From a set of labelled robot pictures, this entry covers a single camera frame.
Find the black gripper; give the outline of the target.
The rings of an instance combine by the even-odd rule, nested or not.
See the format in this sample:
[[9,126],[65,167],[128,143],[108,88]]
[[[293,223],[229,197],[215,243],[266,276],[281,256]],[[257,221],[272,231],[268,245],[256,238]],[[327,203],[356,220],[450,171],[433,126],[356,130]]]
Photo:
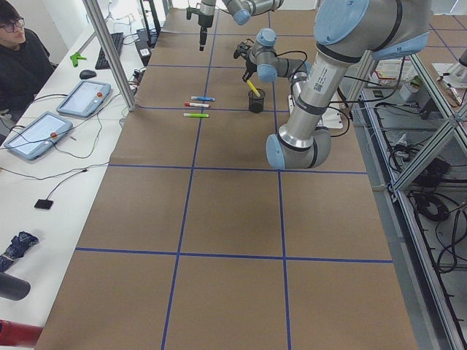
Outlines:
[[198,24],[200,25],[199,31],[199,51],[204,51],[207,42],[207,31],[212,27],[214,15],[205,14],[200,12],[198,14]]
[[242,76],[242,80],[247,82],[248,80],[252,79],[254,74],[257,72],[257,59],[251,50],[245,54],[245,66],[246,71]]

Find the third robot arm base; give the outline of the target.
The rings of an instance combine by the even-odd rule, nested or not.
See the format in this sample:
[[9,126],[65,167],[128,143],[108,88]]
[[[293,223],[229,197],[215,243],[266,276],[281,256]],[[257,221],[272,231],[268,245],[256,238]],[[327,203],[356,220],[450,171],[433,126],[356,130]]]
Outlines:
[[456,106],[462,106],[466,97],[466,51],[455,63],[433,63],[440,82],[449,92]]

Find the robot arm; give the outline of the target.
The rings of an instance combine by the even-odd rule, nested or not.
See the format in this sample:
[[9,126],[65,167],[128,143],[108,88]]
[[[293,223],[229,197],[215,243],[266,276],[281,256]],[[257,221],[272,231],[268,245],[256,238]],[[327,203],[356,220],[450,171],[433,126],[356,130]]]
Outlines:
[[[241,1],[228,0],[223,1],[227,12],[233,20],[239,25],[246,24],[251,17],[262,15],[266,12],[273,12],[279,9],[284,1],[280,0],[265,0],[265,1]],[[207,42],[208,29],[212,27],[216,9],[216,1],[201,1],[197,7],[187,8],[187,19],[190,19],[192,14],[198,15],[199,32],[199,50],[204,51]]]
[[295,102],[288,121],[266,141],[275,169],[314,168],[331,151],[331,136],[320,120],[348,67],[365,51],[373,59],[402,58],[428,43],[431,1],[325,1],[314,22],[314,63],[277,56],[277,36],[261,29],[244,51],[247,69],[260,80],[286,77]]

